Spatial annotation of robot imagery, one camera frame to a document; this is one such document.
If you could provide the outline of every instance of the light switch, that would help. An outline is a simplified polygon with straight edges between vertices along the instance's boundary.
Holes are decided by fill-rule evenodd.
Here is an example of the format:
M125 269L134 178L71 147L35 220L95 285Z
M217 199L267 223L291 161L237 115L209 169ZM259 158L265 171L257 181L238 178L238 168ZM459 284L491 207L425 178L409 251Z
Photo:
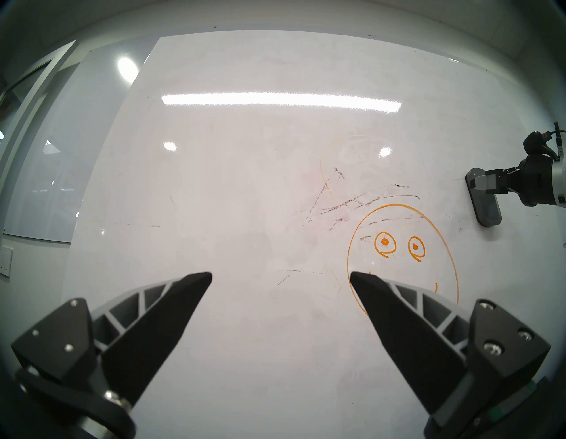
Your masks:
M0 252L0 274L3 274L4 276L10 276L12 251L13 249L2 246L2 251Z

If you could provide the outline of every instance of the black marker scribble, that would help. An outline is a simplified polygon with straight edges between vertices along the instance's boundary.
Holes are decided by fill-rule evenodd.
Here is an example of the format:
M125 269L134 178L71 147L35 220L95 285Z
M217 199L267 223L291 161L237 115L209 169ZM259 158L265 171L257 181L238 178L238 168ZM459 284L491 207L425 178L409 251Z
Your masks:
M345 180L344 175L337 168L334 168L334 172L337 172L338 174L340 174L338 176L338 181L340 181L340 177L342 177L342 179Z
M278 287L279 285L281 285L281 283L283 282L283 280L282 280L281 282L279 282L279 283L278 283L278 284L277 284L276 286Z

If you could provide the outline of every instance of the ceiling light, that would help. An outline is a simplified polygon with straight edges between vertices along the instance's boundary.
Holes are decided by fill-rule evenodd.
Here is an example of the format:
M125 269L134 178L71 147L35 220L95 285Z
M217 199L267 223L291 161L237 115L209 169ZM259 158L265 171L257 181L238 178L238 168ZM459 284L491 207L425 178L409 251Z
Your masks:
M310 93L202 93L161 96L165 105L292 105L325 106L397 113L400 102L360 96L314 95Z
M391 154L391 148L388 146L381 148L381 151L379 151L380 157L387 157L389 154Z
M165 149L167 151L176 151L177 150L177 146L175 146L175 144L173 142L165 142L163 144L163 146L165 147Z
M136 64L129 58L120 58L118 60L118 70L122 77L130 84L134 82L139 72Z

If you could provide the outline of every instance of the white wall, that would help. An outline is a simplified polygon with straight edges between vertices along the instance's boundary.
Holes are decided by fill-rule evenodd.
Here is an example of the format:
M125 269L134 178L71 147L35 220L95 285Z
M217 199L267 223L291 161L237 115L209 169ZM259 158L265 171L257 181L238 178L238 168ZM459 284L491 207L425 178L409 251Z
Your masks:
M18 362L10 343L59 305L69 244L3 236L14 249L11 275L0 275L0 343L8 370Z
M419 47L480 66L519 86L529 87L520 68L487 44L449 26L408 12L363 1L197 1L166 2L142 7L96 23L73 35L80 44L65 67L80 62L90 50L142 35L174 35L229 28L318 30L360 35ZM6 71L25 68L26 54ZM19 332L61 302L68 246L23 238L3 238L14 246L9 282L0 283L2 338L7 344Z
M553 118L566 126L566 76L540 39L529 42L517 63L539 93Z

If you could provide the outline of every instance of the smiley face drawing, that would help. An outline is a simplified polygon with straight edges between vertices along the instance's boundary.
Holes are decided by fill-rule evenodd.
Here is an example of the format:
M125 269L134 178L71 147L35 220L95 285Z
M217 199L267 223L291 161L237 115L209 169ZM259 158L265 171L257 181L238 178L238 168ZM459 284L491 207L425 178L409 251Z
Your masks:
M446 241L425 214L406 204L386 204L361 220L350 240L347 268L348 278L352 271L375 274L460 301L456 265Z

